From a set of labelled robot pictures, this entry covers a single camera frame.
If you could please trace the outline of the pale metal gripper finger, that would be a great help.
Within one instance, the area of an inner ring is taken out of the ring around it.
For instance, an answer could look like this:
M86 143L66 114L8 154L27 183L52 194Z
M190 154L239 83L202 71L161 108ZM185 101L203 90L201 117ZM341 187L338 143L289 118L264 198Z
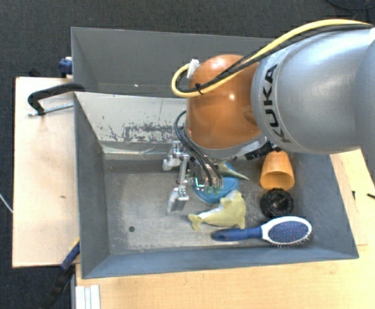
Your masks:
M170 171L181 165L182 161L189 157L184 145L180 140L173 140L167 156L162 161L162 170Z
M175 187L169 195L167 204L167 213L183 211L186 203L189 201L189 195L186 187Z

